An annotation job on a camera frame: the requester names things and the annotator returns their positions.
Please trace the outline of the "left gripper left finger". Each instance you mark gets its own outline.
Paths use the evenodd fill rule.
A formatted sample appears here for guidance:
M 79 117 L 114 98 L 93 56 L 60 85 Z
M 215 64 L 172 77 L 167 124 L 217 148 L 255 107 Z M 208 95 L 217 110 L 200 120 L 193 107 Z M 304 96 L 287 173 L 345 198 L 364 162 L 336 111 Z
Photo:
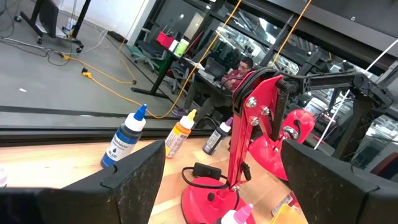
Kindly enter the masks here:
M 164 167 L 158 140 L 62 189 L 1 189 L 0 224 L 147 224 Z

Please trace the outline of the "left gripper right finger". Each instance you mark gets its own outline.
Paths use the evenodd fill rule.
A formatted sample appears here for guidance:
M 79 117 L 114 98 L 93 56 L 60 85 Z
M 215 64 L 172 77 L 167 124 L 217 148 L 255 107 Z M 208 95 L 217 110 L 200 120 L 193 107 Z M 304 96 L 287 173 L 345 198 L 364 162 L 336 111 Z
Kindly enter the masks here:
M 398 183 L 293 140 L 282 163 L 309 224 L 398 224 Z

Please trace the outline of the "blue food coloring bottle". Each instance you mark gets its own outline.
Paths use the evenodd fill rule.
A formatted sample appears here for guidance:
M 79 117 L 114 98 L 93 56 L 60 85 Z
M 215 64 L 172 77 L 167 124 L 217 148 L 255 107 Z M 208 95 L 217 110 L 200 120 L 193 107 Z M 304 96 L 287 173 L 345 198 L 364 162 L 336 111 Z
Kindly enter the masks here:
M 142 136 L 142 130 L 146 125 L 144 118 L 147 105 L 142 105 L 135 113 L 128 114 L 124 122 L 114 134 L 103 158 L 102 167 L 109 167 L 124 157 L 130 155 L 137 142 Z

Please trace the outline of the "yellow food coloring bottle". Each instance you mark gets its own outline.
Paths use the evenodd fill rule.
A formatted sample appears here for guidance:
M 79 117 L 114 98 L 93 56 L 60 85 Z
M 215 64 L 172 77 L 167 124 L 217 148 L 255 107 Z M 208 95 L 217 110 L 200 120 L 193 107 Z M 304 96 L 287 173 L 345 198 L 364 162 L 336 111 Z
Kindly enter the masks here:
M 193 109 L 189 114 L 182 116 L 180 121 L 175 124 L 170 134 L 167 136 L 165 140 L 165 155 L 167 158 L 174 158 L 190 135 L 195 124 L 194 117 L 196 113 L 197 110 Z

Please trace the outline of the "pink food coloring bottle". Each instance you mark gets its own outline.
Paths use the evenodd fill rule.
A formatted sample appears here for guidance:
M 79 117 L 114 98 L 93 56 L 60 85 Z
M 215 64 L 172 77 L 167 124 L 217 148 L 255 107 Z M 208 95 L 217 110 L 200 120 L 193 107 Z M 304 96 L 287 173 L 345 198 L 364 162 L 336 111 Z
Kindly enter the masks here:
M 229 210 L 223 217 L 217 219 L 215 224 L 247 224 L 253 208 L 252 204 L 247 204 L 238 210 Z

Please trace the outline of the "yellow translucent plastic bin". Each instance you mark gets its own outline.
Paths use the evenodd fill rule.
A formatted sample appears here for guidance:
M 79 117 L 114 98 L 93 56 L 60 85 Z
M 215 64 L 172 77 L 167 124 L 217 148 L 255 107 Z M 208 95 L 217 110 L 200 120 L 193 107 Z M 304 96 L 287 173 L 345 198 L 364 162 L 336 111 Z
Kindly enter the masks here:
M 270 224 L 308 224 L 301 208 L 283 204 Z

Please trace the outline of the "red desk lamp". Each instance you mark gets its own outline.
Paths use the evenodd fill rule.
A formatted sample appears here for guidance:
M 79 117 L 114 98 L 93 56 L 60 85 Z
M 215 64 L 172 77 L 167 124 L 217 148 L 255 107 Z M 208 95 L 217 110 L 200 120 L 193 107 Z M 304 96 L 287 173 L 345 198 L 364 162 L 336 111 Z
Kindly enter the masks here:
M 287 179 L 281 161 L 282 143 L 299 143 L 311 133 L 314 117 L 299 109 L 286 113 L 293 84 L 284 74 L 271 68 L 250 72 L 233 93 L 233 128 L 226 182 L 210 177 L 214 167 L 203 164 L 191 167 L 195 179 L 188 183 L 181 199 L 187 224 L 215 224 L 229 210 L 249 204 L 239 194 L 239 187 L 251 180 L 246 155 L 274 176 Z

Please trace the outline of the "black office desk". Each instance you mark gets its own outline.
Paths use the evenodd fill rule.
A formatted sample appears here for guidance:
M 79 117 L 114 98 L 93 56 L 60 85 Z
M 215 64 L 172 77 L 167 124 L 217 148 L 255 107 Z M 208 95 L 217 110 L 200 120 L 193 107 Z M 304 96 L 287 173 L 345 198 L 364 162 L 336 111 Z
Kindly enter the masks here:
M 189 58 L 186 58 L 186 57 L 178 58 L 177 56 L 175 56 L 169 50 L 167 50 L 167 52 L 170 55 L 167 56 L 167 58 L 165 59 L 165 68 L 164 68 L 163 71 L 161 71 L 159 73 L 159 75 L 158 75 L 155 83 L 153 84 L 152 88 L 150 90 L 143 90 L 143 89 L 140 89 L 140 88 L 131 87 L 131 90 L 133 92 L 141 93 L 141 94 L 144 94 L 144 95 L 155 96 L 155 97 L 159 97 L 159 98 L 165 98 L 165 99 L 169 100 L 170 98 L 166 94 L 158 93 L 157 90 L 159 89 L 160 84 L 162 83 L 164 78 L 166 77 L 167 70 L 171 67 L 172 62 L 174 62 L 175 60 L 178 60 L 178 61 L 181 61 L 184 66 L 186 66 L 187 71 L 185 73 L 189 74 L 190 72 L 193 72 L 192 76 L 196 75 L 201 81 L 203 81 L 207 85 L 211 86 L 212 89 L 216 90 L 220 94 L 224 94 L 225 96 L 229 96 L 231 94 L 231 92 L 229 90 L 225 89 L 219 83 L 214 82 L 213 80 L 210 80 L 210 79 L 206 78 L 203 74 L 201 74 L 200 71 L 204 72 L 205 69 L 201 67 L 200 63 L 195 63 L 195 62 L 191 61 Z

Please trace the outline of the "grey office chair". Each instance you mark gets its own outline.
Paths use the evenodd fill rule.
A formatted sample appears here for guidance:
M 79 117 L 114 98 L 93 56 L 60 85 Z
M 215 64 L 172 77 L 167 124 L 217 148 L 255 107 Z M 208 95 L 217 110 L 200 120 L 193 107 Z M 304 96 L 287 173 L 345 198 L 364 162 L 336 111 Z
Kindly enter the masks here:
M 156 61 L 162 61 L 167 56 L 167 51 L 156 41 L 160 28 L 155 27 L 154 30 L 142 28 L 141 31 L 145 33 L 144 39 L 138 40 L 137 45 L 130 48 L 131 57 L 134 63 L 148 64 L 151 67 L 151 72 L 154 73 L 159 68 Z

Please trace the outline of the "person's shoes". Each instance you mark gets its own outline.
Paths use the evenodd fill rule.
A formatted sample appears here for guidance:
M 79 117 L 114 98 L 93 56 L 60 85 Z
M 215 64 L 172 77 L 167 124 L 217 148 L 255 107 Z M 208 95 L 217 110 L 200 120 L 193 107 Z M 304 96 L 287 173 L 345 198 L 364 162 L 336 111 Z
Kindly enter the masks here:
M 235 91 L 235 89 L 242 82 L 243 78 L 252 70 L 253 65 L 254 64 L 251 58 L 243 57 L 238 64 L 238 68 L 236 70 L 230 71 L 221 79 L 221 84 L 230 92 Z M 208 95 L 209 98 L 204 101 L 201 108 L 197 111 L 194 117 L 195 123 L 199 122 L 199 120 L 211 113 L 214 107 L 230 107 L 232 104 L 232 98 L 230 96 L 224 96 L 206 83 L 194 82 L 188 89 L 183 108 L 172 110 L 172 114 L 178 117 L 189 114 L 194 97 L 199 93 Z

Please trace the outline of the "dark laptop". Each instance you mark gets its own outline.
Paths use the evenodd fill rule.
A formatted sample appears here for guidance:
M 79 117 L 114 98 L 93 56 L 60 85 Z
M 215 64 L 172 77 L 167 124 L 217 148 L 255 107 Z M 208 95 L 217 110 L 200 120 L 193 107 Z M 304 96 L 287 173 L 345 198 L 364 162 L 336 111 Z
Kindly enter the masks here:
M 215 59 L 211 57 L 207 58 L 205 72 L 212 75 L 215 80 L 222 79 L 226 74 L 224 66 L 219 64 Z

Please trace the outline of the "green plastic container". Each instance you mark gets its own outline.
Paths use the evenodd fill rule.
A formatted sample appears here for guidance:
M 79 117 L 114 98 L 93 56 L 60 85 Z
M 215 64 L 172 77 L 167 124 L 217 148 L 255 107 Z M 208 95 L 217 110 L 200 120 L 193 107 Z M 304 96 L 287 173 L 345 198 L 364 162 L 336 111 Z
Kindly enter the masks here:
M 174 55 L 178 58 L 182 57 L 185 54 L 186 49 L 189 46 L 189 41 L 182 39 L 174 50 Z

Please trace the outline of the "red storage box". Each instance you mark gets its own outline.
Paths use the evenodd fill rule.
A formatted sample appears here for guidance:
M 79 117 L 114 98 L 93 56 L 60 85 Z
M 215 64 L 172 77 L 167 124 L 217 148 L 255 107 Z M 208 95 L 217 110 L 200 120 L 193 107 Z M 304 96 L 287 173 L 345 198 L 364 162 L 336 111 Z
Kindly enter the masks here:
M 165 47 L 166 49 L 169 49 L 170 46 L 172 45 L 174 38 L 168 36 L 167 34 L 163 33 L 162 31 L 159 32 L 156 41 L 162 45 L 163 47 Z

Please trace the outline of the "black rolling stand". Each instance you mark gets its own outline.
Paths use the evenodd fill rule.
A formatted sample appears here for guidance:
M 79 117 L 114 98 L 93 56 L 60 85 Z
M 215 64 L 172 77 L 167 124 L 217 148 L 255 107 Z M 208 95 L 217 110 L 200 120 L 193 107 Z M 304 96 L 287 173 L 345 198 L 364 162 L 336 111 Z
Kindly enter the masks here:
M 29 17 L 23 11 L 14 16 L 15 22 L 25 21 L 29 27 L 37 34 L 36 43 L 42 45 L 43 36 L 52 39 L 66 40 L 77 46 L 76 53 L 82 53 L 84 49 L 83 43 L 77 39 L 77 35 L 83 24 L 84 18 L 90 6 L 91 0 L 85 0 L 82 10 L 77 20 L 74 20 L 76 13 L 77 0 L 74 0 L 72 14 L 69 17 L 68 24 L 59 28 L 57 25 L 59 7 L 55 0 L 35 0 L 35 6 L 31 16 Z

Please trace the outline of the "black aluminium table frame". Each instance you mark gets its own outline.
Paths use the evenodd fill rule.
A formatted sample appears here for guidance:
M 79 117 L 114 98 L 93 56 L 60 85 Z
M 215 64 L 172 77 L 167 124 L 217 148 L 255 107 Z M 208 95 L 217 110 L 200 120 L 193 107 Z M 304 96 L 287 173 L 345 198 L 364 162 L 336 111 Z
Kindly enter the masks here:
M 107 142 L 124 113 L 0 106 L 0 147 Z

